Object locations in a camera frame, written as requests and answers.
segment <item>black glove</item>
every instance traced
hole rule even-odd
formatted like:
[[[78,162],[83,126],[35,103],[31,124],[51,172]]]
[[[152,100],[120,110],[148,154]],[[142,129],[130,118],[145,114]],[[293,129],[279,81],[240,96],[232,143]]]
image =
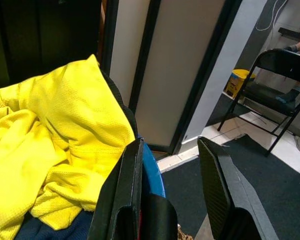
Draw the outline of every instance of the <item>black glove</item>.
[[[288,51],[294,52],[294,53],[297,53],[297,52],[298,52],[297,45],[286,46],[286,47],[284,48],[284,50],[288,50]]]

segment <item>yellow cloth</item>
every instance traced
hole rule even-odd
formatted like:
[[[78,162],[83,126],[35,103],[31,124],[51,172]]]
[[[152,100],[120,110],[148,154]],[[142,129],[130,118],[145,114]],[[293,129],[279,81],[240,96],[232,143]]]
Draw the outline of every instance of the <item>yellow cloth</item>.
[[[134,140],[94,55],[0,89],[0,238],[27,211],[55,230],[83,208]]]

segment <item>yellow container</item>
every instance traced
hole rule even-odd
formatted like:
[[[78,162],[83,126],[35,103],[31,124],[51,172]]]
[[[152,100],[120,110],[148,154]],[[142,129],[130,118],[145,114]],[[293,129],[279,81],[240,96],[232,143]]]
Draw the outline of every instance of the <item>yellow container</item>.
[[[248,76],[249,71],[245,69],[235,69],[232,71],[229,78],[228,84],[226,85],[225,92],[235,98],[244,83],[246,77]],[[252,74],[250,80],[253,80],[256,77],[255,74]]]

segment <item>black folding chair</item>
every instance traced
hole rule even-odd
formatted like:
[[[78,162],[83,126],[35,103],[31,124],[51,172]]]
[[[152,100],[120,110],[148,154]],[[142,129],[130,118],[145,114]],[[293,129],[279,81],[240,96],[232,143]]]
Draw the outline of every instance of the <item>black folding chair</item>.
[[[266,85],[256,83],[256,82],[253,82],[252,80],[250,80],[250,77],[251,77],[253,71],[255,70],[255,67],[265,69],[265,70],[271,71],[275,74],[279,74],[284,77],[287,77],[287,78],[290,78],[290,79],[300,82],[300,54],[297,54],[297,53],[294,53],[291,51],[287,51],[287,50],[283,50],[283,49],[272,49],[272,50],[268,50],[268,51],[261,53],[255,60],[248,76],[246,77],[246,79],[243,82],[243,85],[242,85],[240,91],[238,92],[237,96],[235,97],[234,101],[232,102],[230,108],[228,109],[227,113],[225,114],[225,116],[218,128],[218,131],[220,131],[220,129],[223,126],[223,124],[225,123],[228,115],[230,115],[230,114],[235,115],[234,114],[235,106],[236,106],[236,104],[240,104],[240,103],[238,103],[238,100],[240,99],[241,96],[245,96],[246,98],[248,98],[256,103],[264,105],[272,110],[275,110],[278,113],[285,115],[286,117],[284,118],[284,120],[281,123],[279,123],[278,126],[273,131],[264,129],[264,128],[254,124],[253,122],[250,122],[238,115],[235,115],[236,117],[276,136],[276,140],[274,141],[274,143],[271,145],[271,147],[269,148],[269,150],[266,153],[266,156],[268,156],[270,154],[270,152],[272,151],[272,149],[277,144],[277,142],[280,140],[282,135],[288,129],[290,124],[293,122],[295,117],[300,112],[300,103],[296,104],[295,100],[288,102],[288,103],[282,103],[276,99],[276,96],[284,94],[283,92],[280,92],[271,87],[268,87]],[[263,116],[263,117],[273,122],[273,120],[271,120],[270,118],[268,118],[266,116]],[[275,134],[277,129],[279,129],[283,125],[284,125],[283,130],[279,133],[279,135]]]

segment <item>dark carpet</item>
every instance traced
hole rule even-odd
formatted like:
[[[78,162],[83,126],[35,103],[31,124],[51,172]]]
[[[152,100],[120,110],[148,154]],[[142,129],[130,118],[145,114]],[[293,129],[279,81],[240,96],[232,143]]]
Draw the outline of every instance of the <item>dark carpet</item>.
[[[280,240],[300,240],[300,174],[248,135],[226,143],[233,163],[255,188]],[[199,159],[163,174],[166,195],[184,232],[195,237],[207,213]]]
[[[226,115],[230,105],[232,103],[232,100],[225,96],[224,94],[221,94],[217,104],[215,105],[215,108],[206,124],[206,126],[210,126],[210,125],[214,125],[217,123],[220,123],[222,121],[222,118]],[[242,115],[242,114],[246,114],[249,112],[248,109],[246,109],[245,107],[242,107],[240,105],[237,105],[235,107],[234,112],[237,115]]]

